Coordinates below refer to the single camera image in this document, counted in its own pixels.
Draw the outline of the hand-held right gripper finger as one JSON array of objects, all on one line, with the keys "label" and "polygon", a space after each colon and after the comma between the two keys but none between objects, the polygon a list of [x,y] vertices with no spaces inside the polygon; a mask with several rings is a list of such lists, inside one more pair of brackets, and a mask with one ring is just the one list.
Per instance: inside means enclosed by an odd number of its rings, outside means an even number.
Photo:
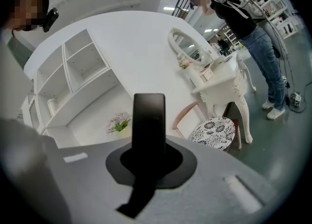
[{"label": "hand-held right gripper finger", "polygon": [[69,224],[45,142],[53,139],[13,119],[0,121],[0,220],[7,224]]}]

